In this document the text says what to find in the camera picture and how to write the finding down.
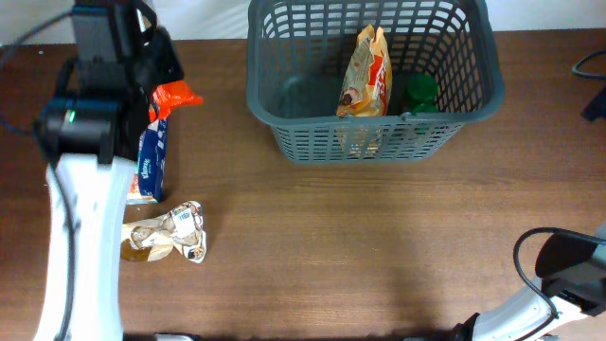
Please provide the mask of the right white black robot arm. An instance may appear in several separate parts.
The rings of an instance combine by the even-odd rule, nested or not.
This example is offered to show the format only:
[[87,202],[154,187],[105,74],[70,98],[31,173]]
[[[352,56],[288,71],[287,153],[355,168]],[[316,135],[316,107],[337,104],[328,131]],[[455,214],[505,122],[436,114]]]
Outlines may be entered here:
[[[547,234],[529,278],[519,259],[523,242]],[[525,287],[497,308],[456,325],[450,340],[539,340],[559,326],[605,312],[605,227],[595,235],[536,227],[513,247],[514,267]]]

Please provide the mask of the green lid pale jar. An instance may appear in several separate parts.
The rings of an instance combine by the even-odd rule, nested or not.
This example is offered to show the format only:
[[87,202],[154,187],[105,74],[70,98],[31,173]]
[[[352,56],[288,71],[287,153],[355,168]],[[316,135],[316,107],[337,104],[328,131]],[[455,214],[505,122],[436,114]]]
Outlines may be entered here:
[[[438,113],[439,110],[432,103],[421,103],[417,104],[411,109],[406,108],[404,112],[405,117],[416,117],[419,113]],[[419,136],[424,136],[430,129],[429,125],[419,125],[414,129],[414,133]]]

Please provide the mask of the green lid spice jar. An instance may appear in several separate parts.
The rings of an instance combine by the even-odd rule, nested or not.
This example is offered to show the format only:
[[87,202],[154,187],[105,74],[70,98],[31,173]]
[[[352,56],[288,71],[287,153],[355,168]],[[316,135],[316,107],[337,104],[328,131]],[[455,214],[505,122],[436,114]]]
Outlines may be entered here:
[[437,82],[426,74],[413,74],[405,84],[403,107],[413,111],[420,105],[433,106],[437,97]]

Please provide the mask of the orange snack bag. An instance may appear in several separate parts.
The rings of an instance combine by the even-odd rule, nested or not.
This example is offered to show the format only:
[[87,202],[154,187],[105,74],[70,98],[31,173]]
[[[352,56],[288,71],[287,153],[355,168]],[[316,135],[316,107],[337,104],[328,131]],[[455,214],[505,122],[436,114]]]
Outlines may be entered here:
[[[336,109],[338,117],[385,117],[393,87],[393,72],[382,27],[367,25],[357,36]],[[374,156],[381,131],[368,126],[339,129],[348,158]]]

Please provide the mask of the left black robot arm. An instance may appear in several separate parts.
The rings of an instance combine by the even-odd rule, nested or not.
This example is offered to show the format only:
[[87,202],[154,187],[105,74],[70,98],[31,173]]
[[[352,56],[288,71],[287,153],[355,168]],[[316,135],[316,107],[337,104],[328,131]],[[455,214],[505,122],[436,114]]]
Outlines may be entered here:
[[145,1],[78,1],[77,53],[33,124],[45,158],[50,242],[39,340],[121,340],[120,229],[155,89],[184,77]]

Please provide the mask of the San Remo spaghetti packet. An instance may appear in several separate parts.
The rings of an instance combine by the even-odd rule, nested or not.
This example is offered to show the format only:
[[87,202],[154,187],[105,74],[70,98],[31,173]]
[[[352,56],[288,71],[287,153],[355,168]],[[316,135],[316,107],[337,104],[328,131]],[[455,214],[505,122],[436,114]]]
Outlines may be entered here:
[[150,122],[166,119],[179,108],[203,103],[204,99],[196,94],[186,81],[161,84],[151,95]]

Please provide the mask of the brown patterned snack pouch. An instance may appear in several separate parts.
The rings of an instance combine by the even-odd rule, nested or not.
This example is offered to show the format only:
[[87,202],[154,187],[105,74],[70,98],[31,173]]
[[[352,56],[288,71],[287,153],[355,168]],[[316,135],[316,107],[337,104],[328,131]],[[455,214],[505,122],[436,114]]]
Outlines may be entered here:
[[123,260],[157,261],[173,250],[194,263],[202,263],[205,259],[203,210],[196,201],[186,201],[155,218],[122,225],[120,257]]

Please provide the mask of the Kleenex tissue multipack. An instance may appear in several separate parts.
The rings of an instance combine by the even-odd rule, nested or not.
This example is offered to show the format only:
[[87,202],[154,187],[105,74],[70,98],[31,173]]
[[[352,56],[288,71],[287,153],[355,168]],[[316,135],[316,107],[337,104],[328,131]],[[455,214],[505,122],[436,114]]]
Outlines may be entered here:
[[151,123],[140,136],[137,166],[127,194],[128,205],[157,204],[162,200],[168,122]]

